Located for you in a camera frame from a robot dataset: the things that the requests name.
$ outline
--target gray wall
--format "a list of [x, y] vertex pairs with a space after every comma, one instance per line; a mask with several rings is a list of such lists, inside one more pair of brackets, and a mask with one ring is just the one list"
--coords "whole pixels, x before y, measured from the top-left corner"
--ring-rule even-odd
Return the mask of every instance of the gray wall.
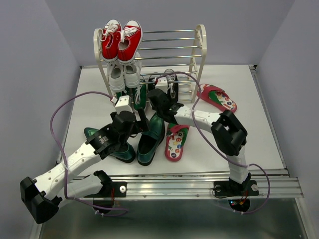
[[[20, 239], [33, 218], [19, 183], [54, 166], [50, 117], [75, 94], [80, 68], [44, 0], [2, 2], [0, 36], [0, 238]], [[70, 109], [55, 121], [60, 138]]]
[[285, 162], [319, 226], [319, 2], [296, 0], [258, 75]]
[[[257, 64], [294, 1], [46, 0], [46, 2], [79, 64], [87, 66], [96, 65], [93, 54], [93, 31], [95, 28], [103, 27], [110, 19], [117, 19], [122, 25], [128, 20], [135, 19], [139, 21], [144, 31], [194, 29], [197, 24], [205, 24], [208, 39], [206, 63]], [[163, 44], [191, 45], [192, 41]], [[189, 52], [189, 50], [178, 50], [176, 54]], [[140, 53], [142, 56], [150, 54], [146, 51]], [[157, 51], [157, 54], [172, 55], [172, 52]]]

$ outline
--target shoelace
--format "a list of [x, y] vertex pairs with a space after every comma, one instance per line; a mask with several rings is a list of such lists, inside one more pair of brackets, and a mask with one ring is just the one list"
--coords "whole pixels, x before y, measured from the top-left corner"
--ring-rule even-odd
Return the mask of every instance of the shoelace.
[[105, 30], [105, 33], [103, 33], [102, 30], [102, 37], [99, 35], [100, 41], [105, 41], [106, 40], [106, 36], [111, 33], [111, 32], [115, 32], [118, 29], [118, 25], [114, 24], [114, 23], [110, 23], [110, 25], [107, 26], [108, 28]]
[[140, 84], [139, 86], [137, 86], [137, 89], [136, 89], [136, 93], [135, 93], [135, 104], [139, 104], [140, 103], [140, 100], [141, 100], [141, 88], [142, 88], [142, 83], [143, 80], [140, 80]]
[[[167, 81], [175, 81], [175, 76], [174, 75], [168, 75], [166, 76]], [[168, 84], [168, 90], [170, 90], [170, 95], [175, 98], [175, 91], [174, 91], [174, 83], [169, 83]]]
[[124, 42], [126, 36], [132, 36], [137, 30], [137, 27], [124, 27], [121, 31], [121, 42]]

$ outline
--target shoe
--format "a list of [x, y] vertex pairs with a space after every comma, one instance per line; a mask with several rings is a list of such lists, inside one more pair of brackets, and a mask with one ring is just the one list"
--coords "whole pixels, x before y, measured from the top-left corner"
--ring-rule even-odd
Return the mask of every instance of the shoe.
[[141, 84], [144, 83], [145, 80], [140, 80], [139, 86], [137, 86], [133, 90], [133, 101], [134, 101], [134, 109], [137, 111], [139, 108], [142, 108], [145, 110], [146, 108], [146, 84]]
[[123, 77], [123, 66], [118, 61], [108, 63], [107, 78], [110, 88], [113, 92], [122, 92], [125, 90], [125, 82]]
[[[148, 82], [155, 83], [155, 78], [158, 78], [158, 77], [160, 77], [160, 74], [158, 72], [154, 72], [153, 74], [150, 75]], [[151, 90], [155, 89], [155, 84], [148, 84], [147, 88], [148, 88], [148, 92], [150, 92]], [[150, 105], [152, 110], [155, 110], [155, 107], [152, 105], [151, 101], [150, 101]]]
[[116, 20], [110, 20], [103, 28], [102, 56], [106, 62], [118, 59], [118, 46], [121, 39], [121, 24]]
[[143, 132], [139, 145], [137, 158], [138, 163], [143, 166], [151, 164], [156, 149], [165, 136], [164, 120], [155, 113], [149, 122], [149, 131]]
[[197, 96], [202, 100], [212, 104], [219, 108], [220, 111], [230, 110], [235, 113], [237, 110], [237, 104], [231, 100], [226, 92], [214, 85], [200, 84], [201, 93], [198, 91]]
[[[99, 130], [96, 128], [85, 128], [84, 135], [86, 138], [89, 138], [92, 135], [94, 135], [97, 131]], [[133, 147], [126, 142], [126, 144], [121, 145], [120, 149], [117, 152], [111, 153], [110, 156], [113, 156], [122, 162], [131, 163], [134, 161], [136, 154]]]
[[188, 131], [189, 125], [176, 125], [173, 123], [168, 124], [165, 156], [169, 161], [180, 161]]
[[121, 31], [118, 58], [121, 64], [130, 64], [142, 42], [143, 32], [137, 21], [128, 21]]
[[[174, 70], [167, 69], [164, 72], [165, 73], [174, 72]], [[168, 75], [168, 76], [166, 76], [166, 78], [167, 78], [167, 81], [177, 81], [178, 80], [176, 74]], [[171, 102], [177, 103], [177, 101], [178, 101], [178, 83], [169, 83], [168, 84], [167, 96]]]
[[139, 86], [141, 68], [142, 62], [140, 60], [134, 60], [130, 65], [124, 65], [125, 85], [128, 88], [136, 88]]

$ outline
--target colorful flip-flop sole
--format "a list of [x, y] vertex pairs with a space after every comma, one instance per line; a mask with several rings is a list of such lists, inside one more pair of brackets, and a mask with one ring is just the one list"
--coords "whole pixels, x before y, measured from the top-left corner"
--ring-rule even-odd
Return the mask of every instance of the colorful flip-flop sole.
[[165, 156], [169, 161], [181, 160], [188, 130], [188, 125], [168, 124]]
[[214, 85], [201, 84], [202, 93], [197, 92], [197, 96], [202, 100], [212, 104], [219, 108], [221, 111], [230, 110], [235, 113], [237, 110], [237, 104], [229, 98], [226, 92]]

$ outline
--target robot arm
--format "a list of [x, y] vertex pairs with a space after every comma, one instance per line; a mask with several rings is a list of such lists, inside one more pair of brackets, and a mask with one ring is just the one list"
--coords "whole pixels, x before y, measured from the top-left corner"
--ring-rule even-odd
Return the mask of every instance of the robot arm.
[[[158, 116], [166, 122], [196, 126], [192, 117], [192, 109], [180, 103], [170, 102], [163, 89], [156, 88], [150, 91], [148, 97]], [[214, 135], [218, 148], [229, 159], [230, 185], [221, 188], [220, 195], [241, 195], [250, 184], [250, 174], [247, 167], [240, 167], [233, 163], [246, 165], [244, 148], [246, 129], [231, 111], [221, 114], [194, 111], [194, 116], [198, 127]]]
[[[20, 182], [21, 199], [37, 223], [49, 220], [59, 210], [59, 204], [64, 199], [64, 196], [61, 195], [65, 183], [65, 168], [67, 169], [67, 183], [69, 183], [86, 168], [118, 151], [130, 135], [148, 130], [148, 120], [144, 111], [139, 110], [141, 120], [137, 121], [130, 102], [129, 96], [118, 100], [115, 105], [116, 112], [111, 113], [113, 122], [89, 137], [70, 155], [67, 158], [67, 166], [61, 162], [34, 179], [26, 177]], [[83, 179], [81, 182], [69, 184], [71, 187], [68, 188], [68, 191], [73, 195], [75, 192], [78, 197], [83, 197], [96, 193], [97, 190], [101, 190], [103, 186], [112, 182], [104, 172], [99, 172], [96, 176], [98, 178]], [[87, 185], [87, 187], [79, 188], [80, 184]]]

